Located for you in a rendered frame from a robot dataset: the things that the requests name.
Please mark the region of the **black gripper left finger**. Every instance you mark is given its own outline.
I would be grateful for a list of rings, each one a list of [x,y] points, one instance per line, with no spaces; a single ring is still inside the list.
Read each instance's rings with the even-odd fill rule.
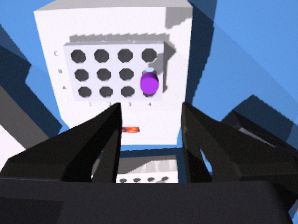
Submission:
[[[0,177],[116,183],[122,124],[121,102],[116,102],[92,119],[8,158]]]

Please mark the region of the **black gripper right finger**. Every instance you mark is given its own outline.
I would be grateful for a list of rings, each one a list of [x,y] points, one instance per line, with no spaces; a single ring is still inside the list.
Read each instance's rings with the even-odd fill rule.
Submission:
[[[188,102],[182,102],[180,124],[187,183],[270,181],[289,212],[298,199],[295,156],[209,117]]]

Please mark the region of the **white tube rack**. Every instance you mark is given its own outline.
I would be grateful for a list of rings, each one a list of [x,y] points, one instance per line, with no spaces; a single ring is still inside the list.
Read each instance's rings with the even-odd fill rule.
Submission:
[[[178,183],[176,155],[119,158],[116,183]]]

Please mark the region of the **blue bench mat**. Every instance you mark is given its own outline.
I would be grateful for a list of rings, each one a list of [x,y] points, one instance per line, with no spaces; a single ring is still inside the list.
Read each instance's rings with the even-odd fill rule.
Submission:
[[[70,129],[53,92],[35,10],[0,0],[0,85],[49,137]],[[222,122],[233,110],[298,151],[298,0],[187,0],[193,7],[185,101]],[[176,155],[177,145],[121,145],[120,158]]]

